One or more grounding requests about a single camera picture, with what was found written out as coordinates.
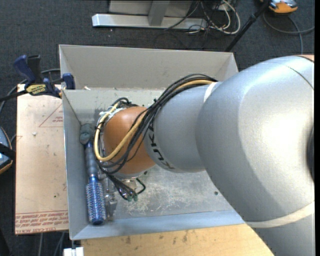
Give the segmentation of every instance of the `cardboard box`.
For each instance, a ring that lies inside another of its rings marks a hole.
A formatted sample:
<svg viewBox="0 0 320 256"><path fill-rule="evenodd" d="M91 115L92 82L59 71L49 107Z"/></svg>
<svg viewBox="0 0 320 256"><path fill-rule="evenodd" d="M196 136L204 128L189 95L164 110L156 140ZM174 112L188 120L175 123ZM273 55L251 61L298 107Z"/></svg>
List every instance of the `cardboard box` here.
<svg viewBox="0 0 320 256"><path fill-rule="evenodd" d="M208 174L172 173L152 168L141 177L147 187L138 202L117 198L113 221L91 225L85 186L88 183L80 127L96 124L97 113L117 98L148 106L172 82L194 73L218 80L235 74L231 53L60 45L63 73L77 90L63 92L69 234L72 240L129 236L243 223ZM84 87L91 90L79 90Z"/></svg>

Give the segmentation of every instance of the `metal stand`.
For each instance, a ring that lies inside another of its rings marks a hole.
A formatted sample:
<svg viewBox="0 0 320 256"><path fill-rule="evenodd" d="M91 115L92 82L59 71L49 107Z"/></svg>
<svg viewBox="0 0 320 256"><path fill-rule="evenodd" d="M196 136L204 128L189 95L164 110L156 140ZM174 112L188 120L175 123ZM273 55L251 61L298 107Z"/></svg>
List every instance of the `metal stand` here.
<svg viewBox="0 0 320 256"><path fill-rule="evenodd" d="M166 17L166 11L170 1L152 1L148 15L127 15L127 14L96 14L92 16L93 27L127 27L127 28L152 28L166 29L177 24L183 17ZM198 26L205 26L202 18L186 18L175 29L198 29Z"/></svg>

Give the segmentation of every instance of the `clamp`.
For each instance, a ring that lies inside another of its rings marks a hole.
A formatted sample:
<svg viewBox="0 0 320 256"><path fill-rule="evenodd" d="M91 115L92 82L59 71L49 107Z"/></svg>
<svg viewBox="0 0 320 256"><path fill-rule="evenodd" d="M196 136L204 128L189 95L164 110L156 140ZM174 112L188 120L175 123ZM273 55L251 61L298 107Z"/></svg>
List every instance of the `clamp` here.
<svg viewBox="0 0 320 256"><path fill-rule="evenodd" d="M43 78L40 71L40 55L27 58L26 55L18 57L13 64L16 72L24 77L27 82L20 94L29 93L32 96L48 95L57 98L62 97L62 91L58 89L48 78ZM76 88L74 77L71 73L64 73L59 82L64 82L63 89L74 90Z"/></svg>

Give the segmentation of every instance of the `black cable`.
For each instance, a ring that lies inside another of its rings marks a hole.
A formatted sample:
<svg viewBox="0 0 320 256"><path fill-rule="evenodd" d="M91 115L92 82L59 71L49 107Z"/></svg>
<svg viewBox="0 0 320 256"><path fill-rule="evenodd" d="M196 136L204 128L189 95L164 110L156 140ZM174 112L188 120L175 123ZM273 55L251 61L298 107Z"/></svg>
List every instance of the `black cable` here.
<svg viewBox="0 0 320 256"><path fill-rule="evenodd" d="M179 24L181 24L184 20L186 20L188 17L190 17L190 16L197 10L199 4L200 4L200 1L196 1L196 4L195 4L194 9L193 9L189 14L187 14L184 18L182 18L182 19L181 19L179 22L177 22L176 24L174 24L174 25L172 25L172 26L164 29L164 31L171 30L171 29L175 28L176 26L178 26Z"/></svg>
<svg viewBox="0 0 320 256"><path fill-rule="evenodd" d="M158 111L157 109L155 108L158 108L159 107L159 104L165 99L165 97L167 97L169 94L171 94L177 87L179 87L180 85L182 84L185 84L187 82L191 82L191 81L195 81L195 80L199 80L199 79L207 79L208 81L212 81L212 82L216 82L217 80L215 80L214 78L208 76L208 75L204 75L204 74L198 74L198 73L195 73L195 74L189 74L181 79L179 79L178 81L174 82L173 84L171 84L161 95L160 97L158 98L158 100L153 103L149 108L147 108L145 111L143 112L147 112L147 114L143 117L142 119L142 122L141 123L144 123L145 122L145 119L146 119L146 116L148 116L151 112L154 112L154 111ZM137 122L137 120L140 118L140 116L142 115L142 113L140 113L136 119L134 120L134 124ZM133 136L132 139L134 139L134 137L136 137L136 140L138 139L139 136L136 136L136 134ZM129 154L128 152L126 152L124 155L122 155L122 157L120 159L118 159L116 162L113 162L113 163L109 163L109 164L102 164L101 162L99 162L97 160L97 164L102 167L102 168L112 168L114 166L117 166L117 165L121 165L121 167L124 166L125 164L125 161L127 161L128 159L128 155L126 154ZM105 172L107 174L114 174L116 173L117 171L114 170L114 171L110 171L110 172Z"/></svg>
<svg viewBox="0 0 320 256"><path fill-rule="evenodd" d="M42 71L41 73L42 74L45 74L45 73L49 73L50 77L51 77L51 72L60 72L60 69L59 68L52 68L52 69L47 69L47 70L44 70ZM18 84L19 85L22 85L22 84L25 84L27 82L27 80L22 80L21 82L19 82ZM17 86L15 85L9 92L6 96L9 96L11 95L15 90L17 90ZM1 105L0 105L0 114L5 106L5 103L6 103L6 100L1 100L0 99L0 102L2 101Z"/></svg>
<svg viewBox="0 0 320 256"><path fill-rule="evenodd" d="M290 17L288 16L288 19L292 22L292 24L294 25L296 31L285 31L285 30L281 30L281 29L278 29L274 26L272 26L267 18L266 18L266 12L263 13L263 20L264 22L270 27L272 28L273 30L275 31L278 31L280 33L284 33L286 35L289 35L289 36L299 36L299 39L300 39L300 54L303 55L304 54L304 43L303 43L303 39L302 39L302 34L306 34L306 33L309 33L311 31L313 31L315 29L315 26L311 27L311 28L308 28L308 29L305 29L305 30L300 30L298 28L298 25L296 24L296 22Z"/></svg>
<svg viewBox="0 0 320 256"><path fill-rule="evenodd" d="M102 168L110 168L110 167L114 167L114 166L118 165L118 167L113 171L103 170L104 173L112 175L112 174L118 172L126 164L128 157L129 157L129 153L132 150L135 143L137 142L137 140L139 139L139 136L145 130L147 125L149 125L149 122L152 120L152 118L154 118L154 116L156 115L156 113L158 112L158 110L161 106L163 106L166 102L168 102L171 98L173 98L177 94L179 94L187 89L190 89L190 88L202 86L203 84L191 84L191 85L187 85L187 86L184 86L182 88L177 89L180 85L191 82L191 81L199 80L199 79L204 79L204 78L206 78L208 81L211 81L211 82L216 81L215 79L213 79L207 75L202 75L202 77L189 78L191 76L192 76L192 74L188 75L188 76L180 79L178 82L175 82L172 85L170 85L162 93L162 95L159 97L159 99L147 109L146 114L142 118L141 124L137 128L137 131L134 133L134 135L132 136L132 139L130 140L130 142L128 144L126 152L121 156L120 159L118 159L116 162L114 162L112 164L103 164L103 163L97 161L98 165Z"/></svg>
<svg viewBox="0 0 320 256"><path fill-rule="evenodd" d="M112 103L111 106L114 106L114 105L116 105L118 102L121 102L121 101L126 101L127 103L130 103L130 101L128 100L128 98L126 98L126 97L121 97L121 98L118 98L114 103Z"/></svg>
<svg viewBox="0 0 320 256"><path fill-rule="evenodd" d="M139 179L136 178L136 180L141 184L141 186L143 187L143 189L141 189L139 192L137 192L138 195L140 195L143 191L146 190L146 185Z"/></svg>
<svg viewBox="0 0 320 256"><path fill-rule="evenodd" d="M274 26L272 26L267 18L266 18L266 12L263 13L263 20L265 21L265 23L272 29L274 29L275 31L278 31L278 32L281 32L281 33L285 33L285 34L288 34L288 35L294 35L294 36L297 36L299 34L306 34L306 33L309 33L311 31L313 31L315 29L315 26L313 27L310 27L308 29L305 29L305 30L297 30L297 31L285 31L285 30L281 30L279 28L276 28Z"/></svg>

